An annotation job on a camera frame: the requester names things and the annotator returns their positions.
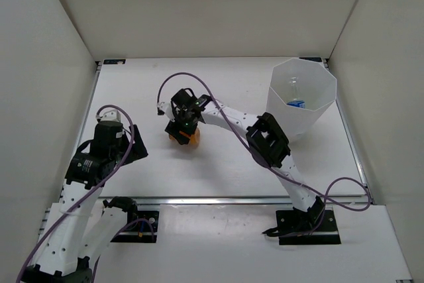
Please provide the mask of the orange juice bottle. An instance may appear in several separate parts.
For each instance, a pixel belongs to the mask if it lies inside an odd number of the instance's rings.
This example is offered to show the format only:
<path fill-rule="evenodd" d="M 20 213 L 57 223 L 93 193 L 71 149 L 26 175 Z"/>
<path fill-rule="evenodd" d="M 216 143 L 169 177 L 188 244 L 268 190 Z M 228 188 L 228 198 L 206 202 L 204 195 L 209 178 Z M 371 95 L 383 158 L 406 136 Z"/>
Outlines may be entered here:
<path fill-rule="evenodd" d="M 196 128 L 192 134 L 179 130 L 168 133 L 168 137 L 179 145 L 197 147 L 200 142 L 200 130 Z"/>

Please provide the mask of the clear bottle blue label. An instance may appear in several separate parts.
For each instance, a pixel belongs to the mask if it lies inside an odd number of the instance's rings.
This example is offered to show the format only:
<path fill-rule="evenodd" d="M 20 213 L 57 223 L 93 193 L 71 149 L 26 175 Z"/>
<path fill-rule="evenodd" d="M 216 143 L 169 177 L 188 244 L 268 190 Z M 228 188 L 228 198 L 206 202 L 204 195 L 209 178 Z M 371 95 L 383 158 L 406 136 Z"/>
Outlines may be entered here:
<path fill-rule="evenodd" d="M 289 81 L 289 84 L 291 89 L 291 97 L 287 104 L 292 107 L 304 109 L 305 101 L 300 96 L 298 79 L 296 77 L 292 77 Z"/>

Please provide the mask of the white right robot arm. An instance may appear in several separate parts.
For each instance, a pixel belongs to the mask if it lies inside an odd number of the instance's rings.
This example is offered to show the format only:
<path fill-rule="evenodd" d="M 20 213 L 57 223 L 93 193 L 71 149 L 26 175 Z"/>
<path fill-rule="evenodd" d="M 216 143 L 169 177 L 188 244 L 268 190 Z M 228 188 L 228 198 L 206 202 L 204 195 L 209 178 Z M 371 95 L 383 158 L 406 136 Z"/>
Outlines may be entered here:
<path fill-rule="evenodd" d="M 169 102 L 157 103 L 159 115 L 169 118 L 165 131 L 179 144 L 189 144 L 199 123 L 233 132 L 253 160 L 274 172 L 287 191 L 298 225 L 294 231 L 312 231 L 322 220 L 323 200 L 311 191 L 299 173 L 289 140 L 270 113 L 252 115 L 232 109 L 210 95 L 196 97 L 190 88 L 180 89 Z"/>

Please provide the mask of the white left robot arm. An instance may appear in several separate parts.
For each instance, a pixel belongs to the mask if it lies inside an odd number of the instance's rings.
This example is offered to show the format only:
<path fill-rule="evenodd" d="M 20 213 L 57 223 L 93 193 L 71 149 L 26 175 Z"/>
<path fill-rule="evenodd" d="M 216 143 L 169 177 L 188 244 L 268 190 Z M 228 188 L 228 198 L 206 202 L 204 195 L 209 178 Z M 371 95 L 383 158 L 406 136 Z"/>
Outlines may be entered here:
<path fill-rule="evenodd" d="M 136 125 L 127 135 L 119 121 L 101 120 L 91 140 L 76 150 L 66 172 L 57 219 L 47 228 L 20 271 L 17 282 L 90 282 L 100 254 L 123 229 L 138 225 L 136 202 L 127 197 L 103 201 L 100 220 L 86 231 L 106 180 L 118 168 L 146 158 Z"/>

